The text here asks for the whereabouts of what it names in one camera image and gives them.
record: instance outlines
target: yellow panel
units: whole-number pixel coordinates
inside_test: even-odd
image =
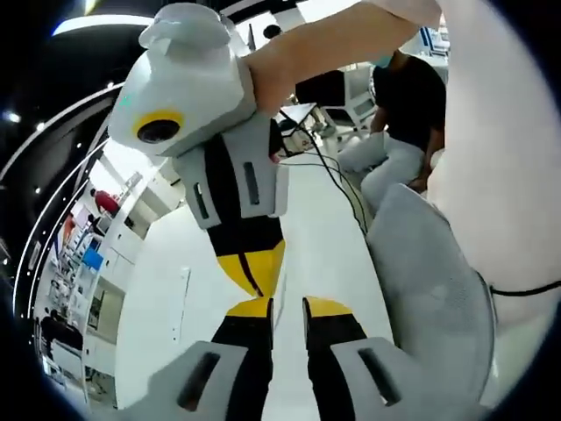
[[[140,118],[139,121],[135,123],[135,125],[132,127],[134,136],[137,136],[138,130],[140,130],[141,127],[144,127],[148,123],[152,123],[152,121],[156,120],[171,120],[177,123],[179,127],[183,127],[183,114],[181,114],[180,112],[172,110],[157,110],[145,114],[144,116],[142,116],[142,118]]]
[[[337,301],[324,300],[315,296],[306,296],[306,300],[308,301],[309,311],[313,318],[352,314],[351,309],[345,307]]]
[[[251,301],[244,301],[228,311],[226,316],[234,316],[238,318],[266,318],[269,302],[273,303],[271,298],[256,298]]]
[[[230,254],[228,256],[217,256],[218,263],[226,272],[226,274],[237,284],[241,289],[247,292],[250,296],[257,296],[257,291],[253,288],[250,282],[245,277],[244,269],[239,262],[237,254]]]
[[[274,296],[279,281],[285,246],[283,239],[273,250],[245,254],[253,279],[263,292],[263,296]]]

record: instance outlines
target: chair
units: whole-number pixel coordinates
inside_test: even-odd
[[[339,140],[368,133],[366,119],[374,113],[375,104],[369,91],[371,68],[349,71],[333,70],[296,84],[300,103],[317,103],[327,123],[350,126],[348,132],[338,134]]]
[[[395,344],[451,391],[478,401],[493,359],[494,308],[447,221],[398,184],[387,192],[366,240]]]

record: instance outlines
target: red object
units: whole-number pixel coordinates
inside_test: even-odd
[[[94,199],[96,200],[97,207],[100,209],[105,209],[111,214],[112,217],[118,214],[119,204],[106,191],[98,190],[96,192],[96,195],[94,196]]]

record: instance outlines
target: black shirt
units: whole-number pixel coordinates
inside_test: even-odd
[[[375,68],[376,104],[387,112],[387,132],[424,152],[430,128],[444,129],[446,88],[432,66],[409,56],[403,68]]]

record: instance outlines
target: table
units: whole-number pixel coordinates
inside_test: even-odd
[[[282,137],[289,138],[293,134],[295,134],[295,132],[301,127],[301,124],[306,120],[306,118],[309,117],[309,115],[316,107],[316,103],[300,103],[297,105],[288,105],[286,107],[282,107],[281,111],[296,122],[296,125],[294,127],[291,127],[290,129],[282,132]],[[274,119],[277,123],[280,123],[287,118],[279,113]]]
[[[320,162],[310,154],[283,161]],[[319,419],[307,375],[303,296],[338,300],[353,309],[369,336],[392,341],[380,285],[351,206],[324,168],[290,167],[289,182],[288,212],[280,219],[287,250],[274,298],[266,421]],[[187,206],[152,225],[132,279],[117,335],[119,408],[146,393],[151,374],[197,340],[210,340],[229,308],[251,299],[218,266],[207,233]]]

